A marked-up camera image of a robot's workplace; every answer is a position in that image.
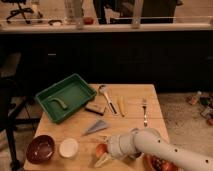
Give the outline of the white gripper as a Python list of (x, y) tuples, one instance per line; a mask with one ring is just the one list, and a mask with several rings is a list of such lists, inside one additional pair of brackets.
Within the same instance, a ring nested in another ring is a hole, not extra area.
[(94, 167), (99, 168), (113, 160), (113, 158), (120, 158), (128, 155), (131, 152), (130, 136), (124, 135), (112, 135), (108, 138), (106, 135), (98, 135), (97, 140), (107, 143), (108, 153), (104, 153), (95, 163)]

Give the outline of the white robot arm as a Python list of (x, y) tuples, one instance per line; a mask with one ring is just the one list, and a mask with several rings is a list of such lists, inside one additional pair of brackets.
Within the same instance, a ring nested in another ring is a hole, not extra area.
[(136, 156), (139, 153), (170, 161), (184, 171), (213, 171), (212, 157), (178, 148), (165, 141), (154, 128), (133, 129), (128, 133), (109, 136), (107, 153), (100, 157), (95, 167), (113, 159)]

